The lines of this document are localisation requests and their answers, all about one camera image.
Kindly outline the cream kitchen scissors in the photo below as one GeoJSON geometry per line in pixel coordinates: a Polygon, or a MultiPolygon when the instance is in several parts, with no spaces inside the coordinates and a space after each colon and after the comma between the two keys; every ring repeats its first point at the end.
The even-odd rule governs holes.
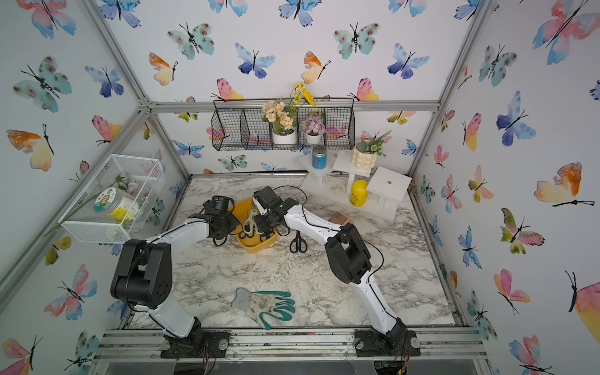
{"type": "Polygon", "coordinates": [[[256,223],[256,216],[259,214],[256,208],[252,208],[248,214],[247,219],[242,224],[241,238],[253,238],[256,234],[260,234],[258,224],[256,223]]]}

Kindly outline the all-black scissors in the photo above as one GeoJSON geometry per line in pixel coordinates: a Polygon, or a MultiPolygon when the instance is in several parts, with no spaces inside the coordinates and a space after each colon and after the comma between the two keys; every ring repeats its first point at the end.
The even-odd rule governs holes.
{"type": "Polygon", "coordinates": [[[289,250],[292,254],[304,254],[307,252],[308,245],[300,231],[295,231],[295,237],[292,239],[289,245],[289,250]]]}

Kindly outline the yellow storage box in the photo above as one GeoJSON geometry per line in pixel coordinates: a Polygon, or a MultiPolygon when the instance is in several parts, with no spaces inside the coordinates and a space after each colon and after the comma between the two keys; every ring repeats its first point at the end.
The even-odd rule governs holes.
{"type": "Polygon", "coordinates": [[[251,198],[236,203],[233,214],[240,222],[234,230],[235,238],[248,253],[258,253],[275,244],[278,239],[276,233],[266,234],[258,229],[255,221],[258,210],[253,206],[251,198]]]}

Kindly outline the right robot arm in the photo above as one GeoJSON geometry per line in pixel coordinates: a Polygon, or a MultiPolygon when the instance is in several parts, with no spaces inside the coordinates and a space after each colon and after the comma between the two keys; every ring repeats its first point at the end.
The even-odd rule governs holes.
{"type": "Polygon", "coordinates": [[[271,187],[253,194],[253,206],[258,211],[255,222],[259,232],[272,234],[281,228],[295,231],[290,243],[292,253],[307,250],[306,237],[323,245],[333,275],[356,292],[367,309],[371,325],[370,329],[354,333],[357,356],[408,359],[421,355],[416,332],[397,317],[378,287],[369,252],[375,246],[363,240],[354,224],[322,219],[293,198],[281,198],[271,187]]]}

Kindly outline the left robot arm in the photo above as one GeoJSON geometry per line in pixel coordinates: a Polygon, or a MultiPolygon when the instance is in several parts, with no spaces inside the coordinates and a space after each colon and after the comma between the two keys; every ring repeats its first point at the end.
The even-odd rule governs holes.
{"type": "Polygon", "coordinates": [[[172,293],[173,258],[206,239],[228,240],[240,225],[234,208],[232,198],[215,195],[184,223],[155,237],[131,239],[123,245],[110,294],[131,311],[147,314],[162,328],[169,345],[162,352],[164,358],[212,355],[201,322],[172,293]]]}

